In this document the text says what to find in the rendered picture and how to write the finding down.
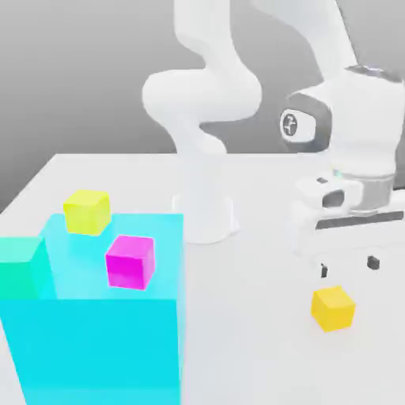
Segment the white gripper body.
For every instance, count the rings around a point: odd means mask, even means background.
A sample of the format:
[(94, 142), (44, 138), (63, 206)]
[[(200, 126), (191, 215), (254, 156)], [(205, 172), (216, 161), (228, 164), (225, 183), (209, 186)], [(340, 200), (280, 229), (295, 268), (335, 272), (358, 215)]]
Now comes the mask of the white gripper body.
[(386, 206), (353, 214), (345, 207), (291, 206), (291, 249), (301, 258), (396, 243), (405, 243), (405, 209)]

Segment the small golden yellow cube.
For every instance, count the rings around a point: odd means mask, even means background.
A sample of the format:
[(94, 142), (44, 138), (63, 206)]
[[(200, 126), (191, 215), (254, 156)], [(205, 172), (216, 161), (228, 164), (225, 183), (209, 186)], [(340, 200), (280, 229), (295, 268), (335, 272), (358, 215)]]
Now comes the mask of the small golden yellow cube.
[(325, 332), (350, 327), (355, 309), (355, 302), (341, 286), (313, 292), (311, 315)]

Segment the small magenta cube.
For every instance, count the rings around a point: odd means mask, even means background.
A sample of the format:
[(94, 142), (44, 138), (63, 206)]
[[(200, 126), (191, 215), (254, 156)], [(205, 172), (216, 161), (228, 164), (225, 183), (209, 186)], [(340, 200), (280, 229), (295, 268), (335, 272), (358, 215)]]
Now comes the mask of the small magenta cube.
[(151, 237), (118, 235), (105, 254), (108, 285), (145, 290), (155, 271)]

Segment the small lemon yellow cube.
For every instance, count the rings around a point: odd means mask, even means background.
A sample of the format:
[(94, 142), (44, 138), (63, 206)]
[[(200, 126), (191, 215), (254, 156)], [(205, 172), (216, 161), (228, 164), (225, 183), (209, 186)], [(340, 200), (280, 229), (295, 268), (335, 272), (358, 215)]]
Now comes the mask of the small lemon yellow cube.
[(110, 198), (105, 191), (79, 189), (64, 203), (69, 233), (99, 236), (111, 222)]

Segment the large cyan box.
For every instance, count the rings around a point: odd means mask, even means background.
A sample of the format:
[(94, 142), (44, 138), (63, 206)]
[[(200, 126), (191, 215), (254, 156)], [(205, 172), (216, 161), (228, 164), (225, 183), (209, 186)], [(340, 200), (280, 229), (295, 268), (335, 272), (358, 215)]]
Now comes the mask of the large cyan box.
[[(108, 284), (120, 235), (150, 237), (156, 267), (144, 290)], [(26, 405), (180, 405), (184, 364), (183, 218), (114, 214), (98, 237), (52, 215), (41, 236), (53, 285), (35, 299), (0, 297), (0, 321)]]

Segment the large teal green box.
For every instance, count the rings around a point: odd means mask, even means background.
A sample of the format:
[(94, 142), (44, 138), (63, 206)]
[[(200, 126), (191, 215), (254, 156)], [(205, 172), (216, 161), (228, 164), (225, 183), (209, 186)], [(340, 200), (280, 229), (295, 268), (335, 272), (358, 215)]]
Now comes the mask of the large teal green box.
[(0, 237), (0, 299), (54, 299), (43, 237)]

